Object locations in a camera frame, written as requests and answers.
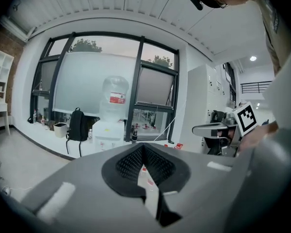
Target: beige shirt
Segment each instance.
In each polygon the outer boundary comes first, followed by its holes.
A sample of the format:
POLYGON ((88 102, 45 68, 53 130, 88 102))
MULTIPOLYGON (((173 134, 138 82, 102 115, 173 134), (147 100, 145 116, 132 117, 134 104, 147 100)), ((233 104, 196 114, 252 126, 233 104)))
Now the beige shirt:
POLYGON ((274 64, 275 75, 291 52, 291 32, 269 0, 254 0, 261 11, 266 31, 266 46, 274 64))

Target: person's hand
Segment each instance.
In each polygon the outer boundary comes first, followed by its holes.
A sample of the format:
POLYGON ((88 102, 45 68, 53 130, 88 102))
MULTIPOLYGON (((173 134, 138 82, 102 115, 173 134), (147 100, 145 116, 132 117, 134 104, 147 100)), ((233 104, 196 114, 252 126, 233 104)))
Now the person's hand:
POLYGON ((243 151, 247 148, 256 147, 259 144, 260 140, 270 134, 275 133, 277 129, 278 125, 276 122, 257 126, 253 131, 251 131, 242 138, 242 141, 239 145, 239 151, 243 151))

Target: desk leg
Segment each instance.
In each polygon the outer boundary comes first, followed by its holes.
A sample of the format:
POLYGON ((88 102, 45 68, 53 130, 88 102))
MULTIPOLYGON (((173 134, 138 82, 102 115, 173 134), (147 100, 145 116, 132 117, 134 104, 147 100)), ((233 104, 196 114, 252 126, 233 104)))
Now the desk leg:
POLYGON ((8 135, 11 135, 10 133, 10 128, 9 128, 9 117, 8 117, 8 112, 4 112, 4 126, 5 126, 5 131, 8 133, 8 135))

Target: tree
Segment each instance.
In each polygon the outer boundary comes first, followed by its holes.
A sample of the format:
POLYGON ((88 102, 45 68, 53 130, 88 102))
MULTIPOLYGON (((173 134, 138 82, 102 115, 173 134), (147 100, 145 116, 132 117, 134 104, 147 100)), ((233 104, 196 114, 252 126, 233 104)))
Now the tree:
POLYGON ((98 47, 96 41, 85 40, 81 38, 76 44, 70 47, 69 52, 101 52, 102 48, 98 47))
POLYGON ((161 65, 163 67, 172 67, 173 64, 170 63, 170 59, 168 57, 163 56, 163 58, 160 58, 158 55, 155 55, 154 60, 148 59, 149 62, 161 65))

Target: floor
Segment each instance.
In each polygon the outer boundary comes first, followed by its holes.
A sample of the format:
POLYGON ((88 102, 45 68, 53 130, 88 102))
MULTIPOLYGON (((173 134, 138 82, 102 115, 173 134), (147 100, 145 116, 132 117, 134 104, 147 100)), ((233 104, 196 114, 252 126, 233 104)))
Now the floor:
POLYGON ((0 190, 8 186, 11 197, 21 201, 31 187, 69 163, 38 147, 11 128, 0 131, 0 190))

